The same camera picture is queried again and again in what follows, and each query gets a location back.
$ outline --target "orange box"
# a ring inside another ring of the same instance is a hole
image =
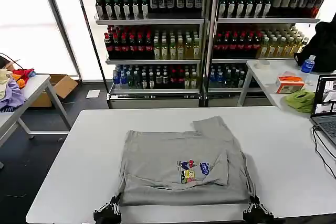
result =
[[[279,76],[276,81],[277,93],[294,93],[304,86],[304,81],[297,76]]]

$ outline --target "floor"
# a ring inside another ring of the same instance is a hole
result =
[[[98,98],[86,99],[87,92],[100,89]],[[107,109],[106,90],[103,84],[82,84],[63,101],[73,122],[84,109]],[[22,120],[31,130],[66,131],[62,119],[54,108],[29,109]],[[0,148],[0,223],[26,223],[27,212],[46,177],[65,135],[36,135],[29,140],[18,128]]]

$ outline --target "cardboard box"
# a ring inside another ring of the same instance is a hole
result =
[[[56,94],[64,99],[71,93],[72,90],[78,85],[78,82],[72,80],[70,76],[66,74],[50,74],[50,83],[54,87]],[[32,103],[30,107],[33,108],[48,108],[53,104],[46,91],[43,91],[42,94]]]

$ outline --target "cable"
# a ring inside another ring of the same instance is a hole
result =
[[[317,150],[317,140],[316,140],[316,137],[315,135],[319,138],[319,140],[321,141],[321,143],[323,144],[323,146],[328,150],[328,152],[331,154],[331,152],[329,151],[329,149],[325,146],[325,144],[323,143],[323,141],[321,140],[321,138],[318,136],[316,130],[319,129],[317,126],[313,126],[313,137],[314,137],[314,141],[315,141],[315,152],[317,154],[319,154],[320,158],[322,159],[324,165],[326,165],[328,167],[328,169],[330,170],[330,172],[332,173],[332,176],[334,177],[334,179],[336,179],[336,175],[335,173],[333,172],[333,170],[331,169],[331,167],[327,164],[327,162],[324,160],[323,156],[321,155],[321,153]]]

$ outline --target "folded t-shirt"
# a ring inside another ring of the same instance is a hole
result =
[[[193,126],[195,132],[128,132],[121,205],[248,202],[254,189],[245,158],[222,118]]]

